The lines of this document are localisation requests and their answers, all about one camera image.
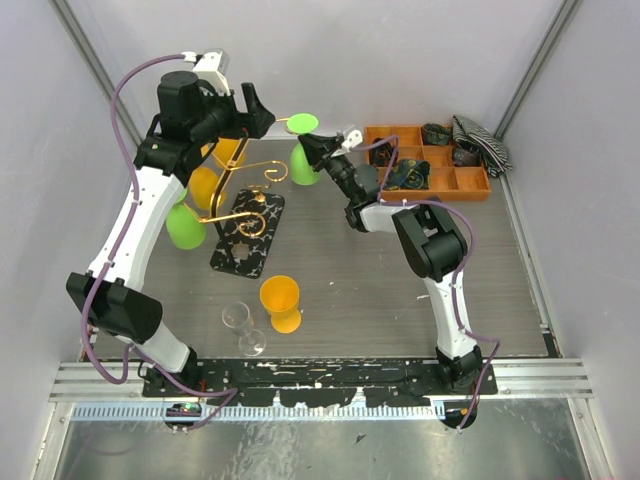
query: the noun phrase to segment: white wall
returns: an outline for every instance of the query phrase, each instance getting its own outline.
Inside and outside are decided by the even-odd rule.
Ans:
[[[106,99],[48,3],[1,14],[0,477],[22,480],[58,364],[79,352],[67,275],[106,238],[126,171]]]
[[[507,135],[566,353],[584,359],[623,477],[640,472],[640,4],[585,1]]]
[[[222,47],[238,91],[253,82],[276,116],[310,111],[330,132],[454,113],[495,128],[560,3],[70,1],[114,78],[152,57]],[[157,84],[150,74],[133,87],[142,131]]]

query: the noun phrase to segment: metal frame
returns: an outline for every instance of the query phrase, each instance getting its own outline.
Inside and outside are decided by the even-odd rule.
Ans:
[[[68,2],[66,0],[50,0],[50,3],[101,90],[107,98],[110,98],[114,87],[113,83]],[[495,134],[496,138],[504,139],[531,86],[542,71],[561,34],[566,30],[581,3],[582,0],[563,0],[503,115]],[[134,143],[138,144],[141,141],[140,133],[122,103],[118,104],[118,114],[127,133]],[[531,259],[525,230],[522,226],[508,177],[503,176],[501,182],[504,187],[507,208],[513,222],[516,240],[531,281],[532,294],[540,311],[542,327],[549,328],[551,325],[549,309]],[[597,422],[594,419],[593,392],[580,360],[548,358],[502,359],[494,360],[493,365],[499,393],[497,395],[484,395],[482,396],[483,401],[490,401],[491,399],[567,398],[591,475],[594,478],[612,476],[610,464],[597,428]],[[107,363],[105,366],[109,370],[118,372],[122,368],[120,363]],[[115,386],[104,382],[90,364],[65,363],[61,365],[50,396],[51,420],[37,460],[34,479],[45,480],[55,477],[56,466],[62,453],[71,421],[109,421],[125,418],[131,418],[136,421],[144,419],[158,421],[162,418],[164,410],[162,407],[166,406],[167,402],[174,400],[184,402],[187,400],[185,397],[179,397],[179,399],[143,398],[141,396],[143,381],[138,379],[136,369],[137,365],[130,367],[130,380],[124,385]],[[444,400],[468,399],[465,396],[434,396],[430,398],[436,406]],[[277,420],[278,418],[312,420],[336,419],[338,418],[337,416],[342,419],[360,418],[362,416],[367,416],[367,418],[375,416],[380,419],[437,418],[436,410],[424,410],[422,408],[363,409],[356,396],[352,406],[346,407],[344,410],[337,409],[334,412],[327,412],[329,409],[309,410],[295,408],[286,409],[288,413],[283,413],[283,407],[279,405],[268,408],[238,406],[225,408],[216,421],[247,421],[252,419],[264,421],[265,419]],[[203,411],[209,413],[209,407],[203,408]]]
[[[502,116],[502,120],[500,120],[500,124],[496,129],[496,133],[494,136],[498,140],[504,140],[509,127],[513,123],[514,118],[516,117],[520,107],[524,103],[525,98],[527,97],[531,86],[535,82],[538,75],[542,71],[542,68],[547,63],[547,60],[553,53],[553,49],[558,44],[561,35],[565,32],[567,27],[569,26],[569,22],[575,15],[576,11],[582,4],[582,0],[563,0],[562,5],[558,9],[556,16],[554,17],[547,33],[542,39],[542,43],[538,47],[533,59],[531,60],[531,64],[527,69],[527,72],[522,77],[520,81],[520,85],[516,89],[513,97],[511,98],[511,102],[507,107],[507,110],[504,112]]]
[[[437,360],[424,360],[437,364]],[[498,393],[481,395],[482,399],[504,400],[521,398],[593,398],[587,374],[578,359],[523,358],[497,359],[492,362]],[[120,376],[120,362],[104,363],[114,375]],[[129,366],[129,380],[123,385],[105,382],[90,363],[63,363],[58,370],[51,402],[169,402],[192,401],[195,397],[168,397],[164,399],[142,396],[143,380],[137,374],[138,365]],[[428,395],[433,401],[464,400],[466,395]]]
[[[568,400],[569,410],[578,433],[580,446],[587,468],[592,478],[614,478],[611,462],[602,443],[602,435],[598,431],[593,399],[572,398]]]
[[[424,360],[437,363],[436,360]],[[105,368],[120,373],[121,362],[108,362]],[[493,361],[498,386],[495,395],[482,395],[491,400],[542,400],[567,398],[575,411],[574,420],[590,471],[606,472],[608,468],[591,410],[593,391],[579,359],[515,358]],[[198,402],[195,397],[144,398],[143,380],[137,375],[138,365],[129,366],[129,380],[123,385],[105,382],[90,363],[63,363],[56,376],[49,401],[53,412],[38,459],[34,480],[53,479],[71,421],[164,421],[168,403]],[[272,407],[226,407],[213,421],[324,421],[324,420],[429,420],[439,418],[442,402],[469,400],[465,395],[428,396],[432,407],[376,408],[364,406],[358,395],[343,408],[286,408],[278,401]],[[211,413],[205,405],[202,417]]]

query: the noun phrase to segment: orange compartment box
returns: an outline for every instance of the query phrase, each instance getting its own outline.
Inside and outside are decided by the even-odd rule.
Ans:
[[[399,138],[398,160],[426,160],[431,165],[431,173],[428,190],[387,190],[382,195],[385,200],[425,200],[437,196],[446,202],[480,202],[489,198],[491,185],[484,167],[454,167],[453,145],[422,145],[419,125],[375,125],[364,130],[367,145],[376,138],[386,138],[392,134]],[[370,154],[366,154],[367,163],[371,163]],[[382,182],[385,168],[378,167],[378,171]]]

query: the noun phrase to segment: black and white striped fabric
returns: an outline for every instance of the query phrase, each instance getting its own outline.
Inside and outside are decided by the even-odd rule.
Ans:
[[[453,116],[453,140],[456,143],[467,142],[478,147],[490,177],[497,177],[513,168],[504,144],[496,140],[486,128],[467,117]]]

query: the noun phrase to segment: clear wine glass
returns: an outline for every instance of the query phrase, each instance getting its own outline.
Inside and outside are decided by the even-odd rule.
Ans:
[[[249,307],[242,302],[227,305],[222,311],[222,322],[237,336],[238,347],[243,355],[255,357],[267,346],[267,338],[254,328],[253,316]]]

